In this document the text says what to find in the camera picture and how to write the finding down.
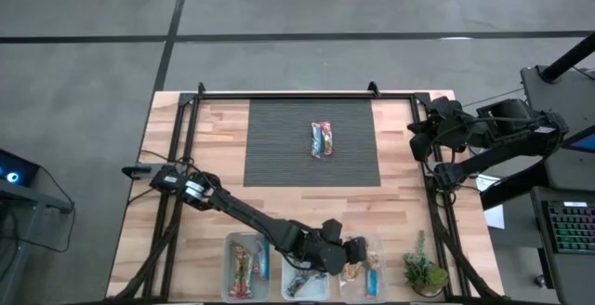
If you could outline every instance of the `rgb keyboard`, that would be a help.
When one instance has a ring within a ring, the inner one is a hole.
[[[595,254],[595,204],[567,205],[547,202],[546,206],[556,251]]]

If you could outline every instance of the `wooden table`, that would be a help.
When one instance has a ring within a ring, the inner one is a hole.
[[[433,98],[454,98],[452,91],[429,92]],[[178,92],[155,94],[142,149],[167,155],[178,104]],[[337,219],[344,232],[375,232],[382,238],[387,263],[389,301],[426,300],[405,285],[403,254],[413,251],[419,230],[428,235],[427,249],[436,254],[422,181],[420,164],[409,148],[412,138],[406,126],[412,122],[410,104],[405,100],[374,99],[372,109],[377,139],[381,185],[365,188],[255,188],[243,186],[249,100],[202,100],[194,135],[192,157],[197,165],[217,174],[234,196],[272,217],[297,219],[320,227],[327,219]],[[183,137],[179,145],[182,154]],[[143,153],[141,162],[162,160]],[[148,188],[148,180],[134,183],[130,196]],[[159,194],[152,192],[128,207],[115,256],[107,295],[119,292],[149,254]],[[477,192],[462,189],[455,204],[456,222],[463,250],[480,276],[496,292],[503,294],[496,257]],[[230,232],[250,232],[247,226],[227,215],[200,212],[184,206],[169,299],[172,301],[221,301],[223,244]],[[454,260],[447,255],[455,294],[458,280]],[[161,285],[163,260],[157,267],[155,290]],[[281,263],[271,251],[271,298],[281,297]],[[337,278],[331,279],[331,298],[340,301]]]

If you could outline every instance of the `potted plant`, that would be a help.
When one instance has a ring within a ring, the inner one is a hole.
[[[448,284],[448,272],[428,258],[424,231],[419,231],[416,252],[403,255],[403,259],[407,285],[421,296],[436,297]]]

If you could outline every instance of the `plastic container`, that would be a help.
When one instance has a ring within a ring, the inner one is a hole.
[[[369,304],[382,303],[389,299],[387,296],[387,287],[385,282],[386,262],[384,259],[384,251],[382,248],[382,240],[377,234],[353,234],[346,233],[343,239],[347,240],[350,237],[363,236],[368,244],[367,251],[375,252],[378,256],[380,268],[377,269],[378,277],[378,295],[376,297],[367,296],[367,264],[363,264],[355,280],[345,281],[343,273],[338,276],[339,292],[341,299],[348,304]]]
[[[296,277],[296,269],[287,263],[285,259],[281,267],[281,296],[288,301],[301,301],[301,300],[312,300],[312,301],[323,301],[330,298],[331,287],[329,281],[329,275],[326,273],[324,278],[311,278],[302,286],[295,297],[291,297],[287,294],[287,287],[291,284]]]
[[[269,300],[271,296],[271,251],[267,251],[269,256],[269,280],[262,281],[258,276],[252,272],[250,276],[250,290],[252,291],[252,298],[230,298],[229,291],[233,283],[233,275],[235,272],[235,262],[233,260],[233,251],[231,249],[231,242],[236,242],[243,245],[252,254],[257,254],[257,239],[264,240],[264,236],[257,232],[232,232],[225,238],[225,256],[223,264],[223,284],[221,286],[221,299],[228,303],[250,303],[250,302],[264,302]]]

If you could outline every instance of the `gray floor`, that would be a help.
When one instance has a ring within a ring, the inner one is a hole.
[[[176,0],[0,0],[0,36],[166,34]],[[491,32],[593,29],[595,0],[187,0],[179,33]],[[580,39],[177,44],[166,90],[452,88],[471,102],[519,87]],[[35,249],[19,304],[103,297],[163,44],[0,45],[0,148],[45,165],[76,201],[65,254]],[[595,57],[584,63],[595,66]],[[522,97],[522,92],[513,95]],[[526,164],[493,169],[507,175]],[[60,246],[62,217],[42,238]],[[508,295],[531,285],[536,252],[496,247]]]

